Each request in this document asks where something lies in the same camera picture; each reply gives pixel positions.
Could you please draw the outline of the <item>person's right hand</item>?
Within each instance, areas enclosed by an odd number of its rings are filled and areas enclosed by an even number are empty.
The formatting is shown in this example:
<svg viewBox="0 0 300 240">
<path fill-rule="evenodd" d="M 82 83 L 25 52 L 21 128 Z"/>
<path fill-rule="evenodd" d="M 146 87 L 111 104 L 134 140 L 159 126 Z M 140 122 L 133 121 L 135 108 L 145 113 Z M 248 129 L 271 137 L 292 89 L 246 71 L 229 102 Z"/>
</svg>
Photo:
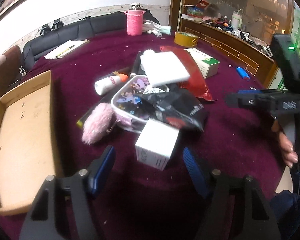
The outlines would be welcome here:
<svg viewBox="0 0 300 240">
<path fill-rule="evenodd" d="M 287 138 L 277 120 L 274 121 L 271 130 L 276 133 L 283 162 L 292 168 L 298 162 L 298 155 L 294 151 L 292 142 Z"/>
</svg>

